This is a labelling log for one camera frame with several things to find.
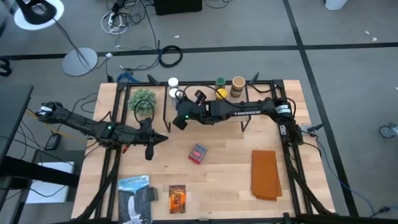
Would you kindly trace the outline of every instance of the orange cloth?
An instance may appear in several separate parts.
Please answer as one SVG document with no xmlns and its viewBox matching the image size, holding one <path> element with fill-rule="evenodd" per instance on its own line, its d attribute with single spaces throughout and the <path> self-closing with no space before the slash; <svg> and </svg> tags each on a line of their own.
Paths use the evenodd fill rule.
<svg viewBox="0 0 398 224">
<path fill-rule="evenodd" d="M 263 200 L 282 196 L 275 151 L 253 150 L 251 192 Z"/>
</svg>

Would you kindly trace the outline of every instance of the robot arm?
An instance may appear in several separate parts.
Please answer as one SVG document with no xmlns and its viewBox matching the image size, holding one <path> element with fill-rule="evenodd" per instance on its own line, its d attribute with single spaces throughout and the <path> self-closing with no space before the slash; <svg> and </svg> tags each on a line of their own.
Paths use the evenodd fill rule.
<svg viewBox="0 0 398 224">
<path fill-rule="evenodd" d="M 145 151 L 147 160 L 152 160 L 154 146 L 168 139 L 167 136 L 163 136 L 152 129 L 150 118 L 141 120 L 140 128 L 135 129 L 113 122 L 88 119 L 68 111 L 59 102 L 43 103 L 41 109 L 36 112 L 36 116 L 41 122 L 61 123 L 85 135 L 93 136 L 104 147 L 120 147 L 125 144 L 125 152 L 131 144 L 147 145 Z"/>
<path fill-rule="evenodd" d="M 224 100 L 193 102 L 184 96 L 177 105 L 177 117 L 173 120 L 173 124 L 183 130 L 187 126 L 186 120 L 188 119 L 201 124 L 213 125 L 233 116 L 257 114 L 267 115 L 276 123 L 284 125 L 290 141 L 297 144 L 303 143 L 301 129 L 294 120 L 290 103 L 282 99 L 266 98 L 264 101 L 242 101 L 240 103 L 230 103 Z"/>
</svg>

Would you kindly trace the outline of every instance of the black metal frame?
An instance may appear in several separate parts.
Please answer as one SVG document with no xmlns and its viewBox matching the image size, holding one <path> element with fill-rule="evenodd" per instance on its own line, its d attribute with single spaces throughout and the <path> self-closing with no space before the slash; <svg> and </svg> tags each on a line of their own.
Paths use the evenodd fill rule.
<svg viewBox="0 0 398 224">
<path fill-rule="evenodd" d="M 201 85 L 214 85 L 214 82 L 208 82 L 208 81 L 202 81 L 202 82 L 182 82 L 179 83 L 180 86 L 187 86 L 187 85 L 195 85 L 195 84 L 201 84 Z M 227 81 L 225 83 L 226 85 L 231 85 L 232 81 Z M 171 132 L 171 123 L 166 121 L 166 108 L 167 108 L 167 96 L 169 95 L 168 90 L 169 89 L 169 84 L 165 83 L 165 88 L 164 88 L 164 105 L 163 105 L 163 122 L 164 125 L 166 126 L 167 132 L 170 133 Z M 246 101 L 249 102 L 249 92 L 248 92 L 248 86 L 245 85 L 244 86 L 244 91 L 246 94 Z M 241 129 L 242 132 L 244 132 L 246 130 L 246 128 L 248 127 L 248 124 L 250 123 L 251 120 L 251 115 L 249 115 L 249 119 L 246 121 L 246 124 L 243 125 L 243 121 L 241 121 Z"/>
<path fill-rule="evenodd" d="M 202 84 L 202 85 L 212 85 L 213 82 L 180 82 L 180 85 L 195 85 L 195 84 Z M 280 91 L 281 97 L 286 97 L 286 92 L 284 89 L 284 83 L 283 80 L 268 80 L 268 81 L 256 81 L 255 84 L 258 85 L 270 85 L 271 86 L 271 94 L 272 98 L 276 99 L 278 98 L 276 89 Z M 166 82 L 160 82 L 160 85 L 158 86 L 164 86 L 165 87 L 165 95 L 167 94 L 167 83 Z M 134 86 L 156 86 L 153 83 L 118 83 L 117 85 L 117 91 L 116 91 L 116 96 L 115 96 L 115 102 L 114 102 L 114 107 L 113 107 L 113 113 L 112 113 L 112 120 L 114 122 L 116 121 L 117 113 L 118 113 L 118 106 L 119 106 L 119 101 L 120 101 L 120 96 L 122 90 L 125 90 L 125 95 L 124 95 L 124 104 L 123 104 L 123 110 L 122 110 L 122 116 L 121 116 L 121 123 L 125 124 L 126 122 L 126 115 L 127 115 L 127 101 L 129 98 L 130 94 L 130 89 Z M 249 101 L 249 95 L 248 91 L 246 88 L 246 96 L 247 100 Z M 170 123 L 165 122 L 165 113 L 163 114 L 163 120 L 166 125 L 166 128 L 168 131 L 170 131 Z M 246 129 L 248 123 L 246 123 L 245 127 L 243 127 L 242 124 L 242 129 Z M 289 185 L 290 185 L 290 193 L 292 196 L 292 203 L 295 211 L 295 218 L 290 218 L 288 213 L 283 213 L 283 217 L 279 218 L 239 218 L 239 219 L 211 219 L 211 220 L 154 220 L 154 223 L 198 223 L 198 224 L 206 224 L 206 223 L 339 223 L 339 224 L 352 224 L 352 223 L 357 223 L 357 224 L 365 224 L 365 223 L 397 223 L 397 220 L 387 220 L 387 219 L 378 219 L 378 218 L 361 218 L 361 217 L 344 217 L 344 216 L 338 216 L 338 215 L 314 215 L 312 211 L 312 205 L 310 202 L 310 197 L 314 197 L 312 195 L 311 191 L 307 188 L 303 188 L 303 185 L 306 184 L 305 182 L 305 174 L 303 171 L 303 165 L 299 153 L 299 147 L 298 145 L 291 145 L 285 134 L 279 129 L 280 131 L 280 140 L 282 143 L 282 148 L 284 152 L 284 160 L 285 164 L 287 167 L 292 165 L 292 162 L 290 160 L 290 151 L 289 147 L 292 147 L 294 155 L 295 155 L 295 163 L 297 166 L 297 173 L 292 173 L 291 171 L 287 171 L 288 175 L 288 180 L 289 180 Z M 104 166 L 102 170 L 102 175 L 101 175 L 101 184 L 103 183 L 103 180 L 106 178 L 107 173 L 108 173 L 108 167 L 109 167 L 109 162 L 110 162 L 110 155 L 111 151 L 107 150 L 106 155 L 104 158 Z M 117 177 L 118 175 L 118 167 L 116 169 L 116 174 L 115 176 Z M 299 202 L 299 197 L 297 194 L 297 188 L 296 188 L 296 180 L 299 178 L 301 180 L 302 185 L 300 188 L 302 189 L 303 196 L 304 196 L 304 203 L 305 203 L 305 209 L 307 213 L 302 213 L 301 208 L 300 208 L 300 202 Z M 113 211 L 113 205 L 114 205 L 114 196 L 116 193 L 116 184 L 117 184 L 117 178 L 113 179 L 111 183 L 111 193 L 109 195 L 109 203 L 108 203 L 108 209 L 107 209 L 107 214 L 106 218 L 100 218 L 101 216 L 101 209 L 102 209 L 102 200 L 99 201 L 98 206 L 96 208 L 96 213 L 95 213 L 95 219 L 98 221 L 104 221 L 104 223 L 114 223 L 111 221 L 112 219 L 112 211 Z M 68 223 L 89 223 L 93 220 L 76 220 L 76 221 L 71 221 Z"/>
</svg>

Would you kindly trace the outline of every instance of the wooden tabletop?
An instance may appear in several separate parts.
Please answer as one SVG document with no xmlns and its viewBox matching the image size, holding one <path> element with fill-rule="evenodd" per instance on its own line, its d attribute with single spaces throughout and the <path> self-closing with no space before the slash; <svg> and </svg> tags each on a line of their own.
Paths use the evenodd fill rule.
<svg viewBox="0 0 398 224">
<path fill-rule="evenodd" d="M 284 80 L 284 84 L 286 95 L 297 104 L 297 123 L 311 124 L 300 82 Z M 265 85 L 257 87 L 262 90 L 269 88 Z M 155 146 L 154 158 L 151 161 L 145 160 L 144 146 L 131 146 L 127 153 L 121 156 L 119 179 L 144 174 L 150 176 L 150 184 L 157 188 L 159 194 L 159 200 L 152 203 L 154 220 L 271 218 L 281 217 L 284 212 L 289 212 L 291 217 L 294 216 L 278 127 L 269 117 L 252 116 L 244 133 L 237 122 L 218 123 L 214 126 L 189 123 L 184 131 L 172 125 L 171 133 L 168 133 L 162 119 L 165 87 L 134 86 L 131 91 L 140 88 L 156 93 L 157 106 L 152 125 L 158 133 L 168 136 L 169 140 Z M 248 92 L 251 101 L 271 96 L 268 93 L 260 94 L 250 86 Z M 116 84 L 101 85 L 94 113 L 95 120 L 101 119 L 112 110 L 115 94 Z M 124 92 L 121 96 L 118 121 L 121 119 Z M 138 127 L 132 111 L 127 112 L 126 124 Z M 315 140 L 309 136 L 304 136 L 304 141 L 316 145 Z M 200 165 L 188 160 L 188 155 L 196 143 L 208 149 Z M 309 188 L 327 209 L 334 211 L 318 151 L 308 145 L 299 148 Z M 255 149 L 276 152 L 283 194 L 276 202 L 258 200 L 251 193 L 251 152 Z M 79 216 L 97 192 L 104 154 L 104 148 L 99 148 L 85 159 L 72 217 Z M 186 185 L 186 213 L 169 214 L 170 185 Z M 302 211 L 305 211 L 300 187 L 297 186 L 297 189 L 300 206 Z M 108 196 L 109 189 L 104 196 L 103 217 L 106 216 Z M 113 220 L 118 219 L 117 196 L 116 194 Z"/>
</svg>

